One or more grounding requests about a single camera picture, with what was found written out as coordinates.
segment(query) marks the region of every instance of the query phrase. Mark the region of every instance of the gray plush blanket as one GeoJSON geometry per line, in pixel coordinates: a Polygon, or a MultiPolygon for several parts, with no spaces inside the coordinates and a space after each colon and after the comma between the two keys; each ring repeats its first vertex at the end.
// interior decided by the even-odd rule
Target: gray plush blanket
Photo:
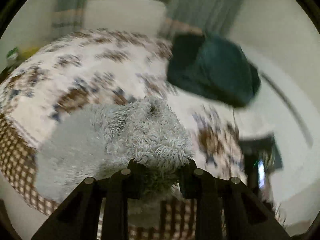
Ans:
{"type": "Polygon", "coordinates": [[[144,198],[168,194],[192,157],[190,138],[165,101],[91,105],[73,113],[37,154],[35,186],[61,203],[86,177],[103,179],[134,158],[148,168],[144,198]]]}

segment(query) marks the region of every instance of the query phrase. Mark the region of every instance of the metal pin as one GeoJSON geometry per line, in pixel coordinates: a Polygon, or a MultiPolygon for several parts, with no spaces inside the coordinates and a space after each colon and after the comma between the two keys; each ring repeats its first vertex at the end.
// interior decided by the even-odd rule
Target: metal pin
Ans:
{"type": "Polygon", "coordinates": [[[239,184],[240,181],[241,181],[241,180],[240,180],[238,177],[232,177],[232,178],[231,178],[231,182],[234,183],[234,184],[239,184]]]}
{"type": "Polygon", "coordinates": [[[202,174],[203,174],[203,170],[202,170],[202,169],[195,169],[195,170],[194,170],[194,174],[196,174],[196,175],[202,175],[202,174]]]}
{"type": "Polygon", "coordinates": [[[88,177],[84,180],[85,184],[92,184],[94,182],[94,178],[93,177],[88,177]]]}
{"type": "Polygon", "coordinates": [[[122,175],[129,175],[130,174],[130,169],[123,169],[123,170],[121,170],[121,174],[122,175]]]}

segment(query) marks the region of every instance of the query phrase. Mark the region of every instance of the yellow object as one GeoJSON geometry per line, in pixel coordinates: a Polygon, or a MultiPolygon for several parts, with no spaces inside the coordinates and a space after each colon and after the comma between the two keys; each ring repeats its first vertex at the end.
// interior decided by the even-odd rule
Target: yellow object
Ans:
{"type": "Polygon", "coordinates": [[[33,56],[39,49],[40,49],[39,47],[31,47],[26,50],[21,50],[20,55],[22,58],[27,59],[33,56]]]}

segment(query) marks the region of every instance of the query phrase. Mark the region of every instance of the striped curtain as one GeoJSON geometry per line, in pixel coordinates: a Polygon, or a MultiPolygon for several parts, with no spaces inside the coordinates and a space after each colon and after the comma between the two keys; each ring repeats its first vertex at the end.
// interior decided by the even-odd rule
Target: striped curtain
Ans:
{"type": "Polygon", "coordinates": [[[57,0],[52,22],[52,38],[79,31],[86,0],[57,0]]]}
{"type": "Polygon", "coordinates": [[[243,0],[170,0],[161,36],[180,32],[228,32],[243,0]]]}

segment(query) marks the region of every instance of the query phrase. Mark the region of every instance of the wall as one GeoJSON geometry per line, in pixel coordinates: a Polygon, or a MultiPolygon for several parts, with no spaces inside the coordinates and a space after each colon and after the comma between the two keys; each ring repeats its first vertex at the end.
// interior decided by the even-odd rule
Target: wall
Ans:
{"type": "Polygon", "coordinates": [[[320,210],[320,35],[295,0],[244,0],[228,36],[288,96],[311,131],[308,147],[287,107],[264,82],[248,109],[275,125],[284,169],[271,176],[287,224],[313,221],[320,210]]]}
{"type": "Polygon", "coordinates": [[[42,46],[50,40],[54,4],[55,0],[28,0],[22,6],[0,39],[0,71],[11,49],[42,46]]]}

